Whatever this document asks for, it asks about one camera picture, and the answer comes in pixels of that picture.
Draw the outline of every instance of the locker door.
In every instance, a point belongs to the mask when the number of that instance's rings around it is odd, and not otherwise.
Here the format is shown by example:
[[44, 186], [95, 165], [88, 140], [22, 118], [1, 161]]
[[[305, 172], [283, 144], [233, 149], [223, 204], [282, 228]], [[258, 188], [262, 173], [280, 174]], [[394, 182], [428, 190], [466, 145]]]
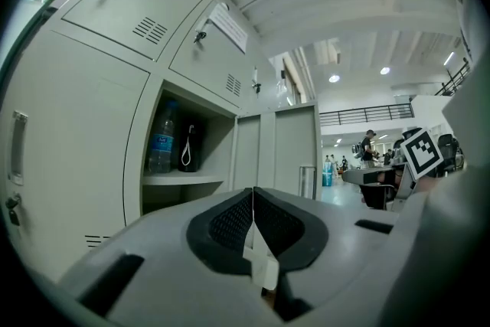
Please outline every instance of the locker door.
[[238, 49], [215, 25], [206, 25], [206, 38], [195, 43], [195, 29], [205, 21], [216, 2], [210, 3], [188, 32], [170, 69], [187, 77], [228, 102], [244, 108], [252, 92], [251, 54]]
[[201, 0], [81, 0], [63, 17], [157, 60], [170, 37]]
[[[126, 145], [147, 79], [42, 30], [12, 74], [0, 112], [2, 212], [23, 261], [53, 281], [125, 227]], [[14, 196], [20, 226], [5, 209]]]
[[316, 198], [322, 193], [322, 150], [316, 103], [235, 122], [230, 189], [259, 186]]

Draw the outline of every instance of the open locker compartment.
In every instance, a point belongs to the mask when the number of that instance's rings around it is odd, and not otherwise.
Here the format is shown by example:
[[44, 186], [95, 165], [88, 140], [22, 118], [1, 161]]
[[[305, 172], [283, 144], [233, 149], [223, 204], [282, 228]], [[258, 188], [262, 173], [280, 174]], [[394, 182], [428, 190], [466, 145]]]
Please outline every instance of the open locker compartment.
[[[149, 133], [151, 140], [155, 122], [169, 100], [177, 102], [171, 171], [151, 173], [148, 170], [149, 148], [146, 149], [142, 178], [142, 213], [171, 207], [186, 201], [226, 191], [230, 176], [233, 147], [234, 115], [193, 93], [164, 81]], [[186, 122], [192, 119], [202, 131], [200, 165], [196, 172], [181, 172], [178, 163], [186, 143]]]

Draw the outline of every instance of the white tag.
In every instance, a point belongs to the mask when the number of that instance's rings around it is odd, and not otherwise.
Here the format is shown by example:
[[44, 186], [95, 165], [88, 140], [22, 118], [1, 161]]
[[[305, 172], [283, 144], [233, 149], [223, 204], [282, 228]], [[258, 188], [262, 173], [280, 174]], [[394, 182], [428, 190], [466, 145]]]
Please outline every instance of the white tag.
[[424, 176], [444, 161], [443, 155], [433, 141], [427, 128], [422, 128], [400, 146], [412, 169], [415, 180]]
[[230, 17], [225, 7], [217, 5], [211, 12], [209, 19], [245, 53], [248, 34]]

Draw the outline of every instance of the white cabinet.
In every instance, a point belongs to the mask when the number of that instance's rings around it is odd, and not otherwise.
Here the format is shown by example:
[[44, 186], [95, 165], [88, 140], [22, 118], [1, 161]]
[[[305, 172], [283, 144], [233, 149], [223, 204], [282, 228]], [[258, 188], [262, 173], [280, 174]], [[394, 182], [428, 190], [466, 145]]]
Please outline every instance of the white cabinet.
[[[12, 74], [0, 112], [2, 211], [22, 259], [54, 281], [125, 227], [126, 147], [148, 76], [46, 30]], [[14, 194], [20, 226], [5, 210]]]
[[[148, 85], [154, 85], [150, 77]], [[149, 97], [146, 87], [144, 97]], [[214, 110], [211, 103], [163, 81], [158, 104], [141, 100], [129, 137], [124, 176], [127, 224], [143, 214], [234, 189], [260, 186], [304, 198], [321, 192], [319, 113], [316, 103], [265, 110], [255, 115], [233, 116]], [[201, 165], [195, 173], [152, 175], [145, 171], [153, 106], [178, 102], [179, 116], [204, 125]], [[172, 155], [178, 160], [179, 151]]]
[[206, 37], [194, 42], [195, 29], [203, 25], [216, 5], [216, 2], [210, 3], [188, 32], [170, 69], [230, 103], [245, 108], [253, 92], [254, 62], [251, 52], [244, 54], [212, 23], [205, 27]]
[[79, 0], [65, 21], [158, 60], [172, 35], [202, 0]]

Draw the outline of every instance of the railing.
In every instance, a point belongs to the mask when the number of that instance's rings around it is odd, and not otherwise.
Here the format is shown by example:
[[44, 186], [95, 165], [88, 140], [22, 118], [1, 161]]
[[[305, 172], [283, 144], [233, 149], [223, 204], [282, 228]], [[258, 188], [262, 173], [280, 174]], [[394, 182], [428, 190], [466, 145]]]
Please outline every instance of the railing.
[[412, 105], [370, 106], [355, 110], [320, 113], [320, 126], [341, 126], [343, 124], [376, 122], [379, 120], [398, 120], [413, 117]]
[[451, 74], [449, 74], [451, 80], [448, 83], [443, 84], [443, 88], [436, 93], [436, 96], [452, 96], [456, 91], [458, 91], [458, 87], [461, 85], [461, 83], [463, 83], [469, 74], [469, 70], [469, 64], [466, 62], [465, 65], [462, 66], [461, 69], [452, 77]]

